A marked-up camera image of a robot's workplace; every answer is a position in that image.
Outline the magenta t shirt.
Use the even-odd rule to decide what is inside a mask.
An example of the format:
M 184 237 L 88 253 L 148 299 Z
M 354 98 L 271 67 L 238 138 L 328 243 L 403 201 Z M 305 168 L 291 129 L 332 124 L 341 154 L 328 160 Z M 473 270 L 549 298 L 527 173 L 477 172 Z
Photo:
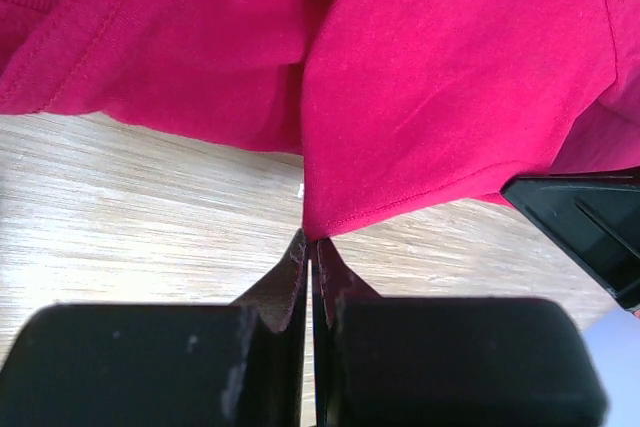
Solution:
M 639 0 L 1 0 L 1 111 L 304 159 L 320 238 L 639 163 Z

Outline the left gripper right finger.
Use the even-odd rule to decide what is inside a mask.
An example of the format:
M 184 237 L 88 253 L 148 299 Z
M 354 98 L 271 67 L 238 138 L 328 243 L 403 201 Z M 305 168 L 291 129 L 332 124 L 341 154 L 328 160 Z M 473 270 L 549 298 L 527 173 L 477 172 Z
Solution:
M 535 297 L 385 297 L 310 249 L 321 426 L 600 426 L 608 398 L 565 310 Z

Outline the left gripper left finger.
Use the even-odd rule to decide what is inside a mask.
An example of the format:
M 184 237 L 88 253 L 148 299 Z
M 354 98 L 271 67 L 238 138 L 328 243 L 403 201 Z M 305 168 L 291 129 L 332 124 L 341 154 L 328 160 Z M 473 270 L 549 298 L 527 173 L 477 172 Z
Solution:
M 1 370 L 5 426 L 296 426 L 308 241 L 227 305 L 55 304 Z

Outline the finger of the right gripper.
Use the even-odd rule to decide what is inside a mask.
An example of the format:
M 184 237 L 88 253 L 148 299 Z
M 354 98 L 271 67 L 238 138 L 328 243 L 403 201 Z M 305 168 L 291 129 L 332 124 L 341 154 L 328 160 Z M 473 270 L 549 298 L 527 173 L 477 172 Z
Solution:
M 623 309 L 639 307 L 639 172 L 523 176 L 501 195 Z

